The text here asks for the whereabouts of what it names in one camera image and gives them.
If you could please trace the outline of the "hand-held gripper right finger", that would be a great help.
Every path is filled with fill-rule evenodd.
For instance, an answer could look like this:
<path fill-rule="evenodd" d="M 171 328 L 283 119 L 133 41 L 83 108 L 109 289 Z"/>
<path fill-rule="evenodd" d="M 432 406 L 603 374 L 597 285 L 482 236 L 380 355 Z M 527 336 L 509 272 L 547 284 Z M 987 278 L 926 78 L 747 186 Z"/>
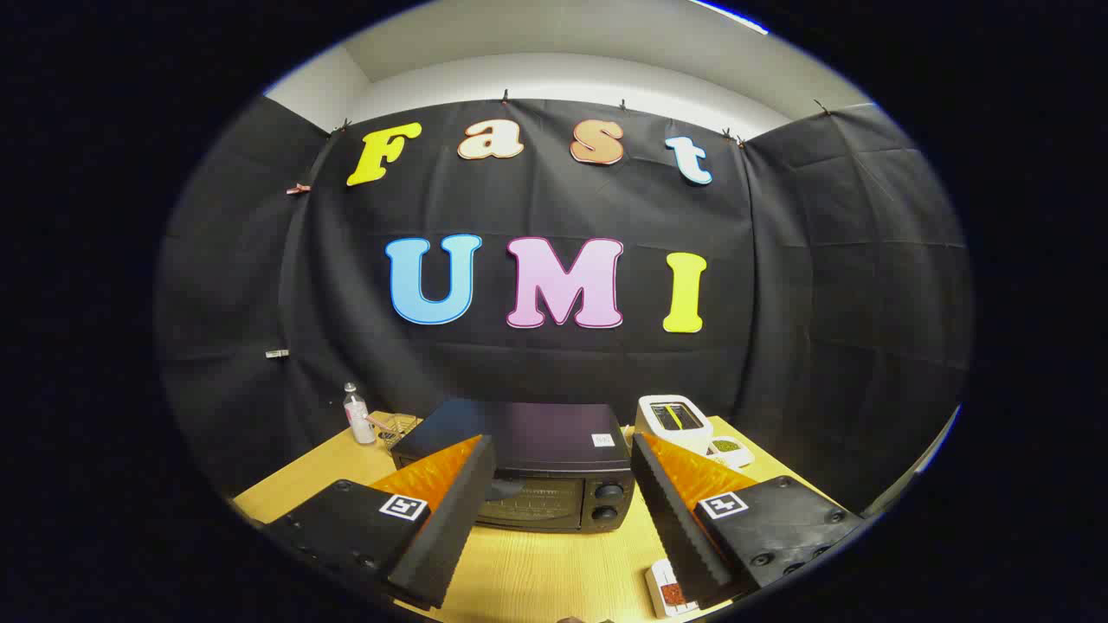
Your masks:
<path fill-rule="evenodd" d="M 632 470 L 683 595 L 701 607 L 787 579 L 863 524 L 798 478 L 756 481 L 658 435 L 633 435 Z"/>

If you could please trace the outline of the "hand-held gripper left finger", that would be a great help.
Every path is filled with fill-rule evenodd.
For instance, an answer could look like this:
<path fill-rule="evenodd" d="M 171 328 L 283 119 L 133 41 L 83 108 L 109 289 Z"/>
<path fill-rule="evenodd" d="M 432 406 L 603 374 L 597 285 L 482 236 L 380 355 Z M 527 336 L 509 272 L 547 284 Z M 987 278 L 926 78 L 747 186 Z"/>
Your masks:
<path fill-rule="evenodd" d="M 336 478 L 261 533 L 356 595 L 442 607 L 495 458 L 492 437 L 474 435 L 371 486 Z"/>

